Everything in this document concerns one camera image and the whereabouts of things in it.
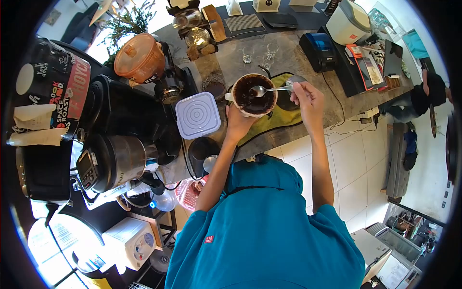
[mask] window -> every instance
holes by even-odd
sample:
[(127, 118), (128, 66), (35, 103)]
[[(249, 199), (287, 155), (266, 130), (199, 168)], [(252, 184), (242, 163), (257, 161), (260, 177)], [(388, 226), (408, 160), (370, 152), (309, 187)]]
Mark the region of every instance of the window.
[[(73, 251), (91, 253), (102, 245), (95, 233), (74, 217), (55, 214), (51, 218), (50, 226), (72, 268), (59, 251), (49, 229), (45, 227), (45, 219), (38, 219), (30, 229), (28, 245), (40, 273), (45, 280), (54, 285), (75, 268), (76, 264), (72, 260)], [(85, 276), (79, 272), (77, 274), (85, 281)], [(86, 285), (89, 288), (93, 287), (89, 282), (86, 282)], [(72, 274), (57, 288), (85, 289), (86, 287), (75, 274)]]

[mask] gray container lid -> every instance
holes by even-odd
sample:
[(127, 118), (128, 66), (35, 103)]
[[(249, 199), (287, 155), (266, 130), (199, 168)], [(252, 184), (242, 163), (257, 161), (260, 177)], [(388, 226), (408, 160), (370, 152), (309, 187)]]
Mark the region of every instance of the gray container lid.
[(209, 135), (221, 125), (215, 98), (209, 92), (201, 92), (178, 101), (175, 112), (176, 125), (182, 138), (186, 140)]
[[(367, 16), (367, 26), (364, 25), (363, 23), (359, 22), (356, 19), (355, 13), (354, 13), (355, 8), (353, 6), (357, 10), (362, 10), (364, 12), (364, 14)], [(358, 4), (356, 4), (356, 3), (354, 3), (354, 2), (352, 2), (350, 0), (343, 0), (342, 2), (339, 3), (339, 7), (343, 11), (343, 13), (345, 14), (346, 18), (348, 18), (348, 20), (350, 21), (351, 24), (358, 27), (359, 29), (361, 29), (364, 32), (370, 32), (371, 31), (371, 21), (369, 20), (369, 16), (367, 15), (366, 11), (361, 6), (359, 6)]]

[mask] counter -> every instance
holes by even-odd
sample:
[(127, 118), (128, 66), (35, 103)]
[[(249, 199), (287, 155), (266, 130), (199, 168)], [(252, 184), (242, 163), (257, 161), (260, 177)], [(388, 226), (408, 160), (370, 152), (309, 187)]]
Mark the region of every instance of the counter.
[[(226, 88), (233, 85), (239, 77), (248, 73), (266, 75), (266, 73), (257, 66), (261, 63), (262, 56), (266, 52), (266, 45), (268, 43), (277, 43), (279, 51), (270, 69), (271, 75), (277, 75), (283, 72), (301, 75), (324, 93), (325, 108), (323, 125), (325, 128), (343, 120), (342, 108), (335, 99), (332, 91), (342, 103), (345, 118), (348, 119), (413, 88), (411, 80), (406, 78), (402, 73), (400, 77), (401, 87), (399, 88), (384, 92), (373, 90), (347, 98), (335, 71), (324, 72), (324, 77), (332, 89), (331, 91), (323, 75), (314, 72), (310, 62), (298, 45), (300, 37), (307, 32), (316, 31), (284, 31), (244, 39), (233, 39), (219, 44), (219, 51), (217, 53), (199, 58), (195, 62), (189, 61), (186, 55), (186, 44), (179, 38), (176, 30), (171, 25), (167, 25), (158, 30), (155, 34), (157, 34), (162, 41), (169, 43), (176, 65), (181, 68), (187, 66), (191, 69), (199, 90), (201, 90), (202, 81), (205, 81), (207, 77), (211, 75), (223, 78)], [(242, 61), (242, 48), (246, 46), (253, 46), (255, 49), (253, 60), (249, 64), (245, 64)], [(225, 102), (218, 104), (222, 125), (217, 132), (210, 136), (219, 144), (222, 143), (226, 134), (225, 104)], [(306, 136), (307, 134), (303, 125), (269, 131), (254, 138), (243, 146), (238, 151), (235, 161), (243, 160), (261, 152), (268, 151)], [(186, 146), (188, 147), (190, 143), (191, 141), (186, 141)], [(164, 181), (168, 183), (189, 178), (183, 156), (181, 155), (170, 164), (160, 167), (159, 171), (163, 175)]]

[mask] spoon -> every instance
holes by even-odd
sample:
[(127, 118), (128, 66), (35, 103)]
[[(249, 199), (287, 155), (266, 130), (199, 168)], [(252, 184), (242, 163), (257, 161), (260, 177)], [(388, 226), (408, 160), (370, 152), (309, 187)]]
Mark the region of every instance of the spoon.
[(293, 90), (293, 86), (289, 85), (289, 86), (266, 89), (266, 88), (264, 88), (264, 87), (262, 87), (260, 85), (257, 85), (257, 86), (254, 86), (253, 88), (251, 88), (249, 91), (254, 91), (255, 92), (254, 97), (257, 98), (257, 97), (262, 97), (268, 91), (275, 91), (275, 90)]

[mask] white tile floor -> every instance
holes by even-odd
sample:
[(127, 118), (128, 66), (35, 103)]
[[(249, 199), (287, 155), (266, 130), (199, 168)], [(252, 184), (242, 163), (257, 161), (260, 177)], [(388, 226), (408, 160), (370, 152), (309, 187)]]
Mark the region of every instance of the white tile floor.
[[(391, 116), (380, 117), (377, 129), (373, 123), (361, 124), (352, 117), (344, 124), (325, 129), (330, 174), (334, 183), (334, 207), (345, 221), (349, 232), (382, 222), (388, 207), (385, 187), (387, 156), (393, 123)], [(303, 179), (302, 196), (306, 212), (312, 214), (311, 140), (309, 136), (266, 152), (296, 168)]]

